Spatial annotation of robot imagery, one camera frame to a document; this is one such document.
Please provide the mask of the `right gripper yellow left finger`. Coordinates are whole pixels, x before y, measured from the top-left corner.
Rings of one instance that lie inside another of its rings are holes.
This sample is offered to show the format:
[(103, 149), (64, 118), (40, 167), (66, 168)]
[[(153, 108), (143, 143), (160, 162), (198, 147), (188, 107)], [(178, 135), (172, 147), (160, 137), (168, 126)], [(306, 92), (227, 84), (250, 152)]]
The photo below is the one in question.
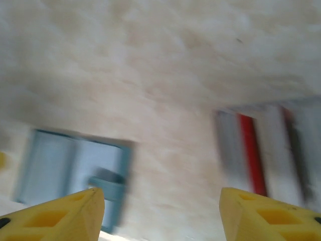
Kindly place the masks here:
[(101, 188), (0, 216), (0, 241), (98, 241), (104, 216)]

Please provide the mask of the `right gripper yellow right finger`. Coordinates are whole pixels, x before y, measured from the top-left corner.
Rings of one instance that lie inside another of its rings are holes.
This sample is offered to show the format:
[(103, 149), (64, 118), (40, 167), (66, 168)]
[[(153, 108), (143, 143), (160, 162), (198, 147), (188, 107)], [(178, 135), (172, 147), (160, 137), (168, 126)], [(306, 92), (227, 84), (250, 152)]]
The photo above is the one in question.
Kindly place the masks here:
[(321, 241), (321, 213), (236, 188), (222, 188), (226, 241)]

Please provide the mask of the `teal card holder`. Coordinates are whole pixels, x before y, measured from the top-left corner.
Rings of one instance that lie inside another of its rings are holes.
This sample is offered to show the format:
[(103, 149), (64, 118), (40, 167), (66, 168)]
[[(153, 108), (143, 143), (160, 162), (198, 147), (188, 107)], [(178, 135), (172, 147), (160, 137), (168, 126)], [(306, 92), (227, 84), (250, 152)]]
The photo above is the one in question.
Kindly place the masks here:
[(133, 143), (35, 129), (23, 156), (14, 201), (36, 205), (88, 188), (104, 192), (101, 230), (119, 226)]

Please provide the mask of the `silver card stack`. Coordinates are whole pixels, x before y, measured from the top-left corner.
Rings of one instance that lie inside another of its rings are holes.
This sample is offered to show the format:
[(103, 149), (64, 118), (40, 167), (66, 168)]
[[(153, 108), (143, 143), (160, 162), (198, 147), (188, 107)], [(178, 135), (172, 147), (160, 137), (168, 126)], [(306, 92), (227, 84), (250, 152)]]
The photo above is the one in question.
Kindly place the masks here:
[(254, 119), (267, 197), (321, 211), (321, 95), (214, 112), (228, 185), (253, 192), (237, 114)]

